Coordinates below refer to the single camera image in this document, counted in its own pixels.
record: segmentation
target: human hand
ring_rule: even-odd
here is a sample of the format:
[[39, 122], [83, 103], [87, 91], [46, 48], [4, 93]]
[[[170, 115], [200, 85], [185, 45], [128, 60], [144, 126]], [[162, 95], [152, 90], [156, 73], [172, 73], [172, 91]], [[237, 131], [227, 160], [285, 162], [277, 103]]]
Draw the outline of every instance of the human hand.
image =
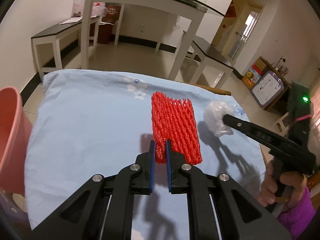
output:
[[[267, 165], [267, 172], [264, 182], [261, 185], [261, 191], [258, 196], [258, 202], [264, 207], [269, 204], [273, 204], [276, 201], [275, 193], [278, 190], [276, 181], [273, 179], [273, 162], [271, 161]], [[285, 203], [282, 212], [287, 212], [288, 210], [294, 208], [302, 199], [305, 187], [307, 185], [306, 177], [298, 171], [284, 172], [280, 176], [280, 182], [282, 184], [293, 186], [293, 192], [289, 198], [289, 201]]]

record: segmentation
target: door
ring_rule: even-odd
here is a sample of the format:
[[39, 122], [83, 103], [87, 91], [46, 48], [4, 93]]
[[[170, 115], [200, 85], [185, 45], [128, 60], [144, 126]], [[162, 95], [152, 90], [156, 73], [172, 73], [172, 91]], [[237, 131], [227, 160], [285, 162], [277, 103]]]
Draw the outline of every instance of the door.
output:
[[260, 8], [255, 8], [248, 4], [244, 6], [221, 53], [231, 64], [235, 63], [249, 39], [259, 19], [260, 12]]

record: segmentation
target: wall outlet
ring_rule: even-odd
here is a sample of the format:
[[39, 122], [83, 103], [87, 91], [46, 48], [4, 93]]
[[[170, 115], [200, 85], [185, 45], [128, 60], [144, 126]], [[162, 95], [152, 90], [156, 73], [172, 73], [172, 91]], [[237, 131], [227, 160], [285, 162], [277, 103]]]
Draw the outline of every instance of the wall outlet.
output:
[[139, 25], [138, 26], [138, 30], [139, 30], [139, 32], [141, 32], [141, 33], [143, 33], [144, 32], [144, 26], [143, 25]]

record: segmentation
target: white flower pattern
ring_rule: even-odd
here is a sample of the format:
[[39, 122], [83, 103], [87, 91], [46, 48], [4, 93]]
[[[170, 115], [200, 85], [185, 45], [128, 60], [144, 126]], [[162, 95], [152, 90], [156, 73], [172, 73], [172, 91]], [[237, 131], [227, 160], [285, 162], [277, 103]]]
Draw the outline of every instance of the white flower pattern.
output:
[[144, 90], [148, 85], [143, 81], [131, 77], [124, 77], [124, 80], [128, 82], [127, 90], [134, 93], [134, 97], [143, 100], [146, 93], [143, 93], [141, 90]]

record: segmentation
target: red foam mesh net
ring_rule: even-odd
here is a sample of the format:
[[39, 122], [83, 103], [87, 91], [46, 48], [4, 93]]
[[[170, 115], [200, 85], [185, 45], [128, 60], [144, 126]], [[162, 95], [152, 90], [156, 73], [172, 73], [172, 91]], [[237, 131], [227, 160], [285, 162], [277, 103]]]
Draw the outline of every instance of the red foam mesh net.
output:
[[171, 139], [172, 149], [184, 154], [187, 163], [201, 163], [200, 144], [191, 101], [169, 98], [161, 92], [156, 92], [151, 97], [151, 105], [156, 162], [166, 163], [165, 141]]

